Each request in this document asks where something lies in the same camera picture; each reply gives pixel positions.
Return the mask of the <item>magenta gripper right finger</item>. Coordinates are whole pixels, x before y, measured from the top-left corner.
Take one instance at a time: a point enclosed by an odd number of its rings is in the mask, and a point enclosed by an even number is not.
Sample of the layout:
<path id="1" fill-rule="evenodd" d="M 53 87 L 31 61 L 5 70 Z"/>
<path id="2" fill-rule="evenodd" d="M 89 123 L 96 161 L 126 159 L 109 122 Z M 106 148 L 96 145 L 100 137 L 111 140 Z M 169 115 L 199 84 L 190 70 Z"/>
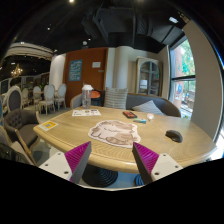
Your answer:
<path id="1" fill-rule="evenodd" d="M 151 172 L 159 158 L 159 155 L 137 142 L 133 143 L 132 153 L 143 183 L 145 185 L 151 183 Z"/>

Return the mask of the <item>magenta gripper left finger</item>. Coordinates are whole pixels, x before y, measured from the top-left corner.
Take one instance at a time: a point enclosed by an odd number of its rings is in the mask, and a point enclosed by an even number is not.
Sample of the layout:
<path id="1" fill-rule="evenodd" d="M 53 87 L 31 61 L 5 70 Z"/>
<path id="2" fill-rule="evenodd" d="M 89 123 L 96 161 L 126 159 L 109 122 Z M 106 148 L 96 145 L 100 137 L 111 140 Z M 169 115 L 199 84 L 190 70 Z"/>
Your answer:
<path id="1" fill-rule="evenodd" d="M 65 158 L 72 171 L 70 181 L 78 184 L 91 154 L 91 142 L 86 142 L 65 153 Z"/>

